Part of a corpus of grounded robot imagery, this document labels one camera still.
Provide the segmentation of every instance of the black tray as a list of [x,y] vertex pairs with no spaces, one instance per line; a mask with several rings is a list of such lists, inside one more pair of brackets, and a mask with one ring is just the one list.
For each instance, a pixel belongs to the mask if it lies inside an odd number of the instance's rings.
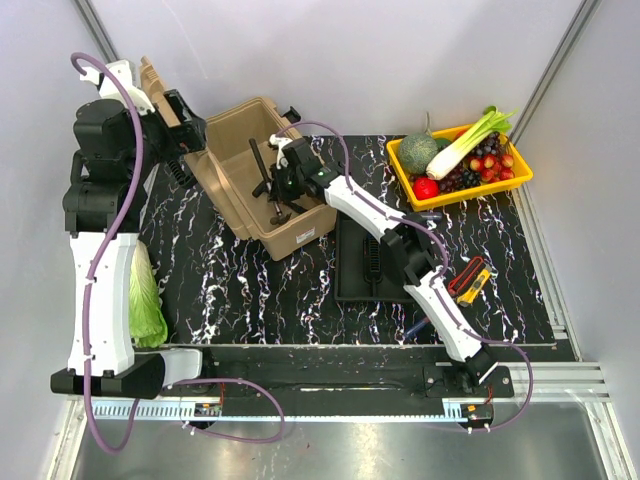
[[[338,213],[336,222],[336,268],[333,297],[338,302],[414,303],[400,285],[392,283],[384,273],[378,283],[365,280],[365,242],[369,232],[347,215]],[[385,258],[379,257],[384,272]]]

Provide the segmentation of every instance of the black marble table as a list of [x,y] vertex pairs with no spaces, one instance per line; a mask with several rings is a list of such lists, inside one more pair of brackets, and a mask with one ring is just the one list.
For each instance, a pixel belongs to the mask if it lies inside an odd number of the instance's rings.
[[[346,137],[352,175],[366,190],[409,211],[386,158],[393,137]],[[324,158],[342,157],[330,137],[314,137]],[[475,255],[495,276],[464,310],[493,339],[553,343],[525,236],[509,193],[441,208],[436,228],[451,257],[446,281]],[[160,169],[141,240],[148,246],[173,344],[402,344],[424,317],[413,304],[337,303],[333,233],[274,262],[258,241],[240,241],[200,186],[184,191]],[[431,326],[416,343],[437,343]]]

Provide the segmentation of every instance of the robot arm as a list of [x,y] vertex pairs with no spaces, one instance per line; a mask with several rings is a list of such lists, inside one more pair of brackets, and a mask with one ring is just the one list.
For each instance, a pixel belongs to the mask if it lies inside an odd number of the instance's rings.
[[[146,94],[134,83],[128,61],[107,66],[132,98],[141,119],[144,145],[141,179],[164,162],[177,166],[181,155],[206,147],[206,123],[173,90],[165,93],[180,125],[169,127]],[[51,376],[56,393],[82,394],[84,364],[82,310],[87,271],[129,190],[135,140],[131,117],[114,84],[92,67],[83,81],[96,85],[100,99],[80,107],[74,134],[80,149],[73,157],[71,186],[63,199],[76,270],[76,323],[67,368]],[[200,375],[202,353],[196,349],[134,353],[129,336],[129,281],[146,192],[138,185],[134,201],[116,237],[109,243],[93,280],[89,325],[92,395],[155,398],[163,386]]]
[[[451,360],[464,366],[473,384],[481,384],[498,363],[486,345],[464,332],[473,329],[437,276],[428,237],[393,220],[405,217],[405,214],[383,204],[362,187],[352,183],[349,188],[340,167],[323,165],[304,139],[293,140],[282,150],[288,167],[280,174],[280,179],[275,179],[278,188],[288,188],[289,197],[297,191],[324,199],[378,240],[384,255],[394,259],[393,270],[385,272],[387,277],[404,286],[435,326]],[[422,222],[416,214],[406,217],[416,223]],[[436,291],[446,305],[439,300]]]

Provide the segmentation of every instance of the tan plastic bin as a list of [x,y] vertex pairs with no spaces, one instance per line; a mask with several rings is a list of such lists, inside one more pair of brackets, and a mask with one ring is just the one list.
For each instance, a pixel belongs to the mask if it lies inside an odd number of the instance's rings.
[[[142,58],[140,80],[142,89],[158,106],[165,121],[170,126],[177,124],[178,119],[163,96],[165,84],[146,57]],[[268,146],[269,136],[289,124],[287,119],[278,115],[276,105],[270,99],[254,98],[207,119],[208,148],[185,156],[191,171],[233,233],[242,240],[253,238],[262,241],[274,260],[284,258],[330,232],[336,223],[333,208],[305,195],[296,203],[308,209],[306,213],[298,215],[281,205],[285,214],[291,213],[291,219],[282,226],[271,225],[274,207],[267,201],[266,194],[259,198],[251,194],[262,177],[251,152],[249,138],[256,139],[268,170],[275,163],[277,154]],[[287,131],[286,135],[300,138],[295,129]]]

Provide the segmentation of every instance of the leek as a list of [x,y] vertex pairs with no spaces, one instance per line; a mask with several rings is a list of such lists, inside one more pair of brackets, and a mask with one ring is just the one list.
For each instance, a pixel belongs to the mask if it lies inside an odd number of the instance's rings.
[[484,116],[455,142],[438,153],[427,166],[427,176],[433,180],[442,180],[462,159],[493,132],[506,133],[511,129],[507,121],[516,113],[502,113],[496,107],[485,109]]

